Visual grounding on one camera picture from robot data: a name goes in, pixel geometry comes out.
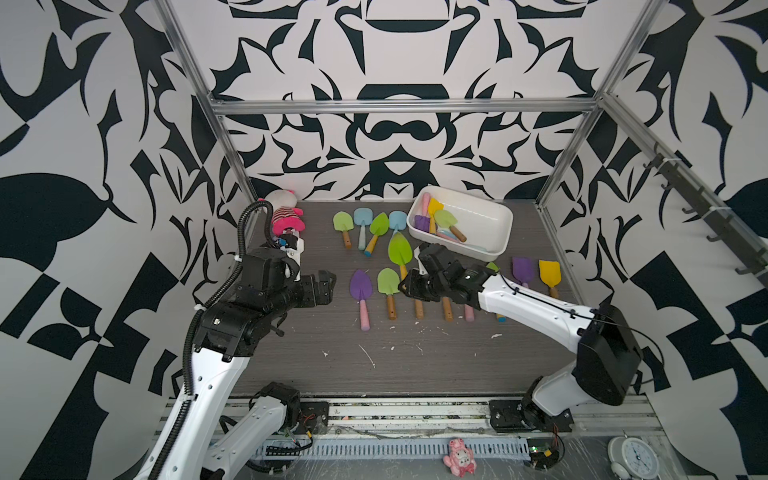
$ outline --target light blue toy trowel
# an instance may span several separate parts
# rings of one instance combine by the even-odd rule
[[[360,240],[357,242],[357,250],[365,250],[366,245],[366,227],[373,222],[373,211],[370,208],[358,208],[354,215],[355,225],[360,226]]]
[[[406,215],[406,212],[401,212],[400,210],[395,210],[389,214],[389,228],[394,230],[394,232],[392,232],[393,237],[395,236],[395,233],[402,232],[407,228],[407,218],[408,215]]]

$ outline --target yellow toy trowel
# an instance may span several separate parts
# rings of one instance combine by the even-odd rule
[[[549,287],[549,296],[560,298],[558,289],[555,288],[560,283],[560,263],[539,260],[538,273],[541,276],[541,281]]]
[[[429,206],[427,207],[427,213],[429,213],[429,232],[434,235],[437,233],[437,225],[435,224],[435,212],[437,210],[442,210],[444,207],[443,204],[435,200],[434,198],[429,199]]]

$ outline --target striped plush toy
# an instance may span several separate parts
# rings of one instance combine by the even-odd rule
[[[296,208],[298,200],[292,191],[275,190],[264,197],[264,200],[270,202],[275,210],[272,216],[272,232],[276,236],[282,235],[286,230],[304,230],[304,222],[299,217],[304,215],[304,210]]]

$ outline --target black cable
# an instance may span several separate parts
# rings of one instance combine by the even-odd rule
[[[271,227],[272,215],[274,213],[272,204],[265,200],[258,200],[251,205],[248,205],[245,210],[243,210],[243,213],[240,215],[240,219],[237,222],[237,253],[240,259],[246,255],[245,226],[248,223],[250,215],[261,207],[266,208],[266,219],[264,221],[264,237],[266,238],[266,244],[272,248],[280,248],[280,246],[272,240]],[[181,428],[187,420],[187,414],[192,406],[192,397],[194,395],[192,342],[194,341],[194,335],[197,332],[197,326],[200,324],[200,318],[203,316],[203,311],[211,308],[216,302],[221,300],[221,297],[232,287],[232,285],[234,285],[235,281],[237,281],[237,277],[240,276],[242,271],[243,262],[236,261],[229,278],[224,280],[224,283],[221,284],[219,289],[216,290],[205,303],[203,303],[203,309],[195,312],[189,328],[187,328],[187,336],[184,339],[184,349],[181,351],[181,372],[184,377],[184,395],[187,396],[187,400],[184,400],[181,403],[179,414],[176,416],[176,420],[174,420],[174,425],[171,427],[170,432],[168,432],[168,437],[165,439],[163,447],[157,454],[157,460],[155,460],[154,465],[152,465],[152,470],[149,473],[149,480],[157,480],[157,477],[159,477],[160,473],[163,471],[165,461],[167,460],[171,449],[174,447],[176,438],[179,436]]]
[[[248,460],[247,462],[245,462],[245,466],[250,468],[251,470],[253,470],[255,472],[266,473],[268,475],[273,475],[273,474],[278,474],[278,473],[284,473],[285,472],[282,469],[275,470],[274,467],[263,467],[263,466],[259,465],[258,463],[254,462],[253,460]]]
[[[248,409],[249,409],[249,410],[251,410],[251,409],[253,408],[253,400],[254,400],[254,399],[257,397],[257,396],[259,396],[259,394],[260,394],[260,393],[261,393],[261,392],[258,392],[258,393],[254,393],[254,394],[253,394],[253,396],[251,396],[251,397],[248,399]]]
[[[310,437],[310,442],[300,447],[276,447],[270,445],[266,447],[266,453],[270,455],[292,455],[294,453],[303,452],[304,450],[311,449],[314,445],[314,440]]]
[[[231,417],[228,417],[226,415],[222,415],[219,417],[219,426],[224,431],[224,435],[230,432],[230,426],[237,425],[237,422],[234,421]]]
[[[560,458],[558,459],[558,462],[562,462],[563,458],[565,458],[565,442],[563,442],[563,439],[557,433],[554,433],[554,436],[558,440],[558,443],[563,445],[563,452],[560,454]]]
[[[654,346],[656,347],[656,349],[659,351],[659,356],[660,356],[660,359],[661,359],[661,369],[664,370],[664,365],[665,365],[664,352],[661,351],[661,347],[659,346],[658,343],[656,343],[656,340],[650,338],[647,334],[641,332],[640,330],[632,328],[629,325],[621,325],[620,323],[616,323],[615,321],[613,321],[613,319],[611,319],[607,315],[604,315],[604,316],[606,318],[608,318],[608,319],[611,319],[610,322],[608,322],[607,320],[600,320],[600,319],[590,318],[588,316],[580,315],[580,314],[576,313],[575,311],[567,310],[567,309],[557,305],[556,303],[549,303],[548,301],[542,300],[542,299],[537,298],[537,297],[535,297],[533,295],[528,295],[527,293],[520,291],[520,289],[515,289],[512,285],[509,284],[509,282],[507,282],[507,279],[505,279],[503,275],[499,274],[499,276],[502,278],[502,280],[504,280],[504,283],[506,284],[506,286],[508,286],[510,290],[515,292],[515,295],[523,295],[523,296],[526,296],[528,298],[532,298],[533,300],[537,300],[537,301],[542,302],[542,303],[544,303],[546,305],[553,306],[554,308],[556,308],[558,310],[561,310],[562,312],[567,313],[568,315],[577,316],[579,318],[590,320],[590,321],[593,321],[593,322],[606,323],[608,325],[615,325],[615,326],[619,326],[621,328],[632,330],[633,332],[636,332],[636,333],[640,333],[642,336],[644,336],[645,338],[649,339],[650,342],[653,343]]]

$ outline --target clock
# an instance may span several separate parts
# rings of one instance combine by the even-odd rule
[[[611,460],[611,470],[622,480],[652,480],[659,475],[659,458],[656,452],[640,439],[612,439],[608,443],[608,458]]]

